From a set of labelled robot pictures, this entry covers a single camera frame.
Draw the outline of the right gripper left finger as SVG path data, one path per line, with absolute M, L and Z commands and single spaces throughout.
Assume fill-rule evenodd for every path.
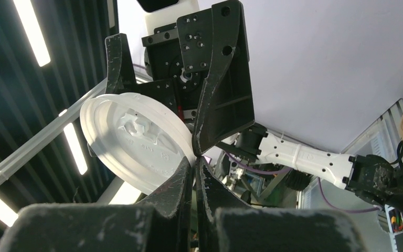
M 193 179 L 184 157 L 173 175 L 137 203 L 146 213 L 142 251 L 189 251 Z

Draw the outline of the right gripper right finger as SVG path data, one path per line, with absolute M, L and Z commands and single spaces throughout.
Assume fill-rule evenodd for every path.
M 214 176 L 203 156 L 196 159 L 195 179 L 199 250 L 232 251 L 237 236 L 230 219 L 251 206 Z

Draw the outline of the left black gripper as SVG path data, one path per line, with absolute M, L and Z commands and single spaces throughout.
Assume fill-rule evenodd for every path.
M 243 4 L 224 1 L 179 17 L 142 39 L 153 80 L 173 84 L 176 108 L 193 119 L 193 152 L 211 147 L 255 122 Z M 105 39 L 106 94 L 137 92 L 126 34 Z

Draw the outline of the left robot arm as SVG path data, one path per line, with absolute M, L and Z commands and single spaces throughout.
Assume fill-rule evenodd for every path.
M 134 81 L 125 34 L 105 39 L 108 58 L 105 112 L 97 115 L 98 158 L 117 176 L 148 194 L 213 146 L 231 156 L 283 165 L 353 192 L 368 203 L 403 212 L 403 162 L 351 156 L 285 141 L 255 127 L 243 5 L 224 1 L 179 17 L 161 33 L 144 38 L 152 63 L 175 54 L 191 74 L 188 96 L 172 78 Z

